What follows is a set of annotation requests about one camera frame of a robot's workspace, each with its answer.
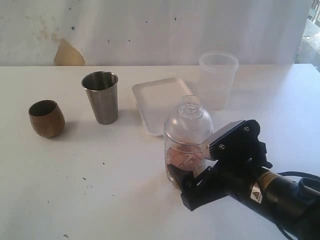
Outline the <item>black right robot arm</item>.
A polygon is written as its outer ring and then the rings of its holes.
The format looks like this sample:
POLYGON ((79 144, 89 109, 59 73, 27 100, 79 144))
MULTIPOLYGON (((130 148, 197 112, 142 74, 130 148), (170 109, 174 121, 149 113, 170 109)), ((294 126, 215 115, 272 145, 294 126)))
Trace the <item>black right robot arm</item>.
POLYGON ((229 196, 274 223, 289 240, 319 239, 320 178, 298 171, 272 172, 266 144, 258 139, 260 130, 250 119, 213 133, 201 147, 214 166, 198 176, 169 165, 183 204, 193 211, 229 196))

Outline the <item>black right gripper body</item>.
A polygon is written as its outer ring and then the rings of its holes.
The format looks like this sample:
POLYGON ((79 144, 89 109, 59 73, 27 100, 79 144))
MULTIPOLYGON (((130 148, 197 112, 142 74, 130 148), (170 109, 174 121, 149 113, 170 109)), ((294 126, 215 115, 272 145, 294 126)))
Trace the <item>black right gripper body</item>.
POLYGON ((195 190, 181 190, 185 207, 193 211, 229 194, 241 192, 245 183, 255 181, 262 168, 271 169, 266 144, 259 140, 261 127, 254 120, 245 120, 231 132, 225 143, 214 148, 215 165, 195 177, 195 190))

